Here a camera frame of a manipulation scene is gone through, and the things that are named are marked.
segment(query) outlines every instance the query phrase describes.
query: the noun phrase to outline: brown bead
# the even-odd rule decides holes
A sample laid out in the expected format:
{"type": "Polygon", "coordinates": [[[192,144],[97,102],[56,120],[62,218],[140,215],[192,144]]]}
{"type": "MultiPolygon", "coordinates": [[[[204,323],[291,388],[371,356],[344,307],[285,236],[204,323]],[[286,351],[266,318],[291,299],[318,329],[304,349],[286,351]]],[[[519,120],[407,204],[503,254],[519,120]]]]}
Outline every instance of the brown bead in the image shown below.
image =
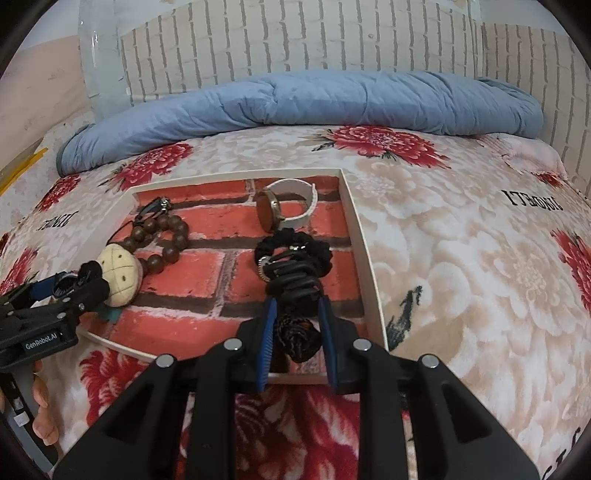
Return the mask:
{"type": "Polygon", "coordinates": [[[142,266],[142,275],[145,277],[148,274],[148,262],[145,258],[138,258],[139,264],[142,266]]]}
{"type": "Polygon", "coordinates": [[[166,215],[166,213],[159,215],[156,218],[156,223],[158,224],[158,228],[160,228],[162,231],[168,230],[168,215],[166,215]]]}
{"type": "Polygon", "coordinates": [[[174,230],[174,227],[176,227],[182,221],[183,219],[178,215],[172,215],[168,218],[168,226],[174,230]]]}
{"type": "Polygon", "coordinates": [[[176,263],[178,262],[178,257],[180,252],[176,247],[164,247],[162,249],[162,257],[166,260],[167,263],[176,263]]]}
{"type": "Polygon", "coordinates": [[[180,222],[177,226],[174,227],[175,233],[180,233],[184,236],[189,236],[189,225],[187,222],[180,222]]]}
{"type": "Polygon", "coordinates": [[[131,238],[136,242],[143,242],[146,238],[146,232],[140,226],[134,226],[134,229],[131,231],[131,238]]]}
{"type": "Polygon", "coordinates": [[[175,233],[173,235],[173,245],[180,251],[183,251],[189,246],[189,240],[185,235],[175,233]]]}
{"type": "Polygon", "coordinates": [[[158,224],[156,223],[156,220],[153,218],[148,218],[144,222],[144,230],[146,230],[148,233],[156,233],[156,230],[158,230],[158,224]]]}
{"type": "Polygon", "coordinates": [[[150,255],[147,264],[150,273],[156,274],[164,270],[164,260],[160,255],[150,255]]]}
{"type": "Polygon", "coordinates": [[[125,248],[130,254],[135,252],[135,250],[138,248],[135,240],[130,236],[125,237],[125,239],[121,242],[121,246],[125,248]]]}

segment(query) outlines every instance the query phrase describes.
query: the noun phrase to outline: red flower print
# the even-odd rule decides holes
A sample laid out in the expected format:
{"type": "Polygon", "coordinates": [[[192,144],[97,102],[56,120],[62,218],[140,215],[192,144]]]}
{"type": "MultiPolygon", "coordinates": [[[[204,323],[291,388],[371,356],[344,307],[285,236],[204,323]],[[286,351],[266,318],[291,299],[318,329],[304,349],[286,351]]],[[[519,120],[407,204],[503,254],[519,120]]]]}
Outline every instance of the red flower print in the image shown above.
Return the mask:
{"type": "Polygon", "coordinates": [[[12,264],[8,275],[0,283],[0,296],[25,283],[31,273],[31,263],[37,256],[37,250],[26,248],[20,257],[12,264]]]}
{"type": "Polygon", "coordinates": [[[45,212],[46,210],[49,210],[51,205],[59,202],[66,193],[70,193],[72,190],[74,190],[79,183],[80,175],[78,174],[68,175],[67,177],[59,179],[53,184],[51,190],[45,194],[39,204],[37,204],[35,210],[38,212],[45,212]]]}
{"type": "Polygon", "coordinates": [[[90,408],[86,423],[92,425],[120,393],[143,372],[144,362],[111,349],[94,350],[80,362],[82,384],[88,392],[90,408]]]}
{"type": "MultiPolygon", "coordinates": [[[[359,403],[328,387],[267,388],[236,398],[236,469],[240,480],[356,480],[359,403]]],[[[188,429],[181,438],[186,458],[188,429]]],[[[184,461],[177,478],[184,472],[184,461]]]]}
{"type": "Polygon", "coordinates": [[[562,230],[553,230],[550,235],[562,249],[558,258],[570,267],[571,275],[581,291],[581,301],[591,313],[591,249],[578,235],[569,235],[562,230]]]}
{"type": "Polygon", "coordinates": [[[8,243],[8,232],[6,232],[4,235],[2,235],[2,238],[0,238],[0,257],[2,256],[2,252],[4,252],[4,247],[6,246],[7,243],[8,243]]]}
{"type": "Polygon", "coordinates": [[[562,181],[553,173],[534,173],[534,175],[539,181],[543,181],[555,189],[559,189],[563,185],[562,181]]]}
{"type": "Polygon", "coordinates": [[[448,158],[438,154],[430,141],[418,135],[394,131],[388,127],[369,125],[341,127],[335,131],[328,130],[322,138],[329,142],[316,147],[315,150],[330,147],[353,148],[359,155],[365,157],[400,157],[411,165],[449,168],[443,162],[448,158]]]}
{"type": "Polygon", "coordinates": [[[152,175],[169,173],[179,161],[187,158],[193,152],[193,147],[186,143],[167,145],[155,148],[126,166],[115,170],[114,177],[107,180],[112,184],[119,184],[119,191],[125,191],[136,185],[143,185],[152,180],[152,175]]]}

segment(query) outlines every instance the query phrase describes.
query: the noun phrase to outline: blue blanket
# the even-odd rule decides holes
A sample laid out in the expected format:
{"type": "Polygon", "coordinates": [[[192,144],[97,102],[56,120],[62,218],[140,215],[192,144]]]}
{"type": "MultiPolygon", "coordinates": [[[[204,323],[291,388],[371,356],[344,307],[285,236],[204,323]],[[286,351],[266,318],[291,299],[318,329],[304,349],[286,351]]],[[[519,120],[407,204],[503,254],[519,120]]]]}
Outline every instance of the blue blanket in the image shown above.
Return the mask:
{"type": "Polygon", "coordinates": [[[540,104],[504,82],[453,74],[268,74],[143,103],[77,133],[57,157],[61,176],[155,147],[262,125],[382,125],[437,135],[503,132],[535,138],[540,104]]]}

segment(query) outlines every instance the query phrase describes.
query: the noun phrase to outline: white ball charm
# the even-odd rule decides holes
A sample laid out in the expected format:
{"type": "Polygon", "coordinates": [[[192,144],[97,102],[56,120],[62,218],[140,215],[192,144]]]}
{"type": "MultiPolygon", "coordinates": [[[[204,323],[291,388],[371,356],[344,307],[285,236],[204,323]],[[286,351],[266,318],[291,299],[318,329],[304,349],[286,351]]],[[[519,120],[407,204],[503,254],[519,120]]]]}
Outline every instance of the white ball charm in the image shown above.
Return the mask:
{"type": "Polygon", "coordinates": [[[111,289],[111,295],[105,300],[105,304],[109,307],[122,307],[131,303],[142,284],[143,270],[139,260],[122,246],[109,244],[100,253],[97,262],[111,289]]]}

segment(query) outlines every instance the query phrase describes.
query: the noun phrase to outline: black hair tie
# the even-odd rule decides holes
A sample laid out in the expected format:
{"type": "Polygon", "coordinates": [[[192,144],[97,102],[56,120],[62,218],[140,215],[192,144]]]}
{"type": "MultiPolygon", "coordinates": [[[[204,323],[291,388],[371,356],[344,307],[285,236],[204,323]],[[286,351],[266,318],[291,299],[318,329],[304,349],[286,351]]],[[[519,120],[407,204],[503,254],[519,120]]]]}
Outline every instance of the black hair tie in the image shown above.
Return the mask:
{"type": "Polygon", "coordinates": [[[279,307],[274,342],[296,363],[308,361],[322,346],[322,335],[308,316],[316,315],[318,298],[324,292],[319,277],[328,275],[331,259],[328,242],[293,228],[279,230],[256,246],[259,275],[279,307]],[[281,247],[289,250],[274,255],[281,247]]]}
{"type": "Polygon", "coordinates": [[[255,248],[255,263],[261,267],[263,258],[271,258],[276,249],[287,247],[293,250],[303,250],[317,270],[317,276],[325,277],[329,274],[332,263],[332,252],[328,242],[315,240],[304,232],[296,232],[293,228],[278,230],[273,236],[265,237],[255,248]]]}

